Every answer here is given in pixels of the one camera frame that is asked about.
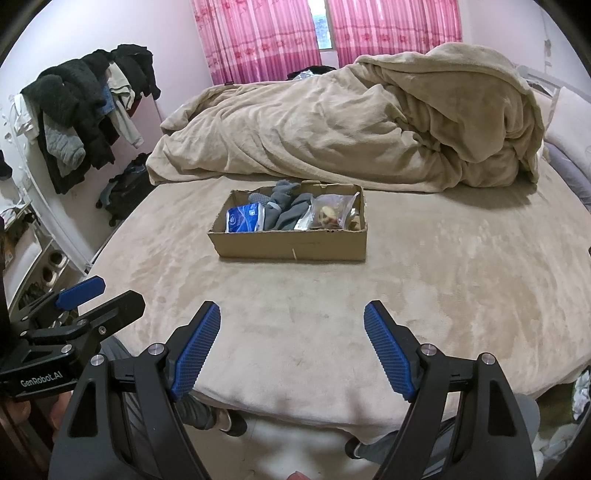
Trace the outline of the person's left hand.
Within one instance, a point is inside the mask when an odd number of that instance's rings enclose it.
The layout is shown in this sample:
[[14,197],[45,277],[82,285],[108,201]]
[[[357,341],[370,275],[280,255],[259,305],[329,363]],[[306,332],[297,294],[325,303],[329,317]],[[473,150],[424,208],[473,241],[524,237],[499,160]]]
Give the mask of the person's left hand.
[[[50,409],[46,418],[53,429],[53,440],[57,438],[71,396],[72,392],[64,392],[59,394],[55,400],[50,400]],[[23,423],[28,419],[32,411],[30,401],[15,403],[13,400],[7,400],[4,403],[4,406],[6,407],[6,413],[1,414],[2,427],[9,427],[10,421],[13,421],[15,425]]]

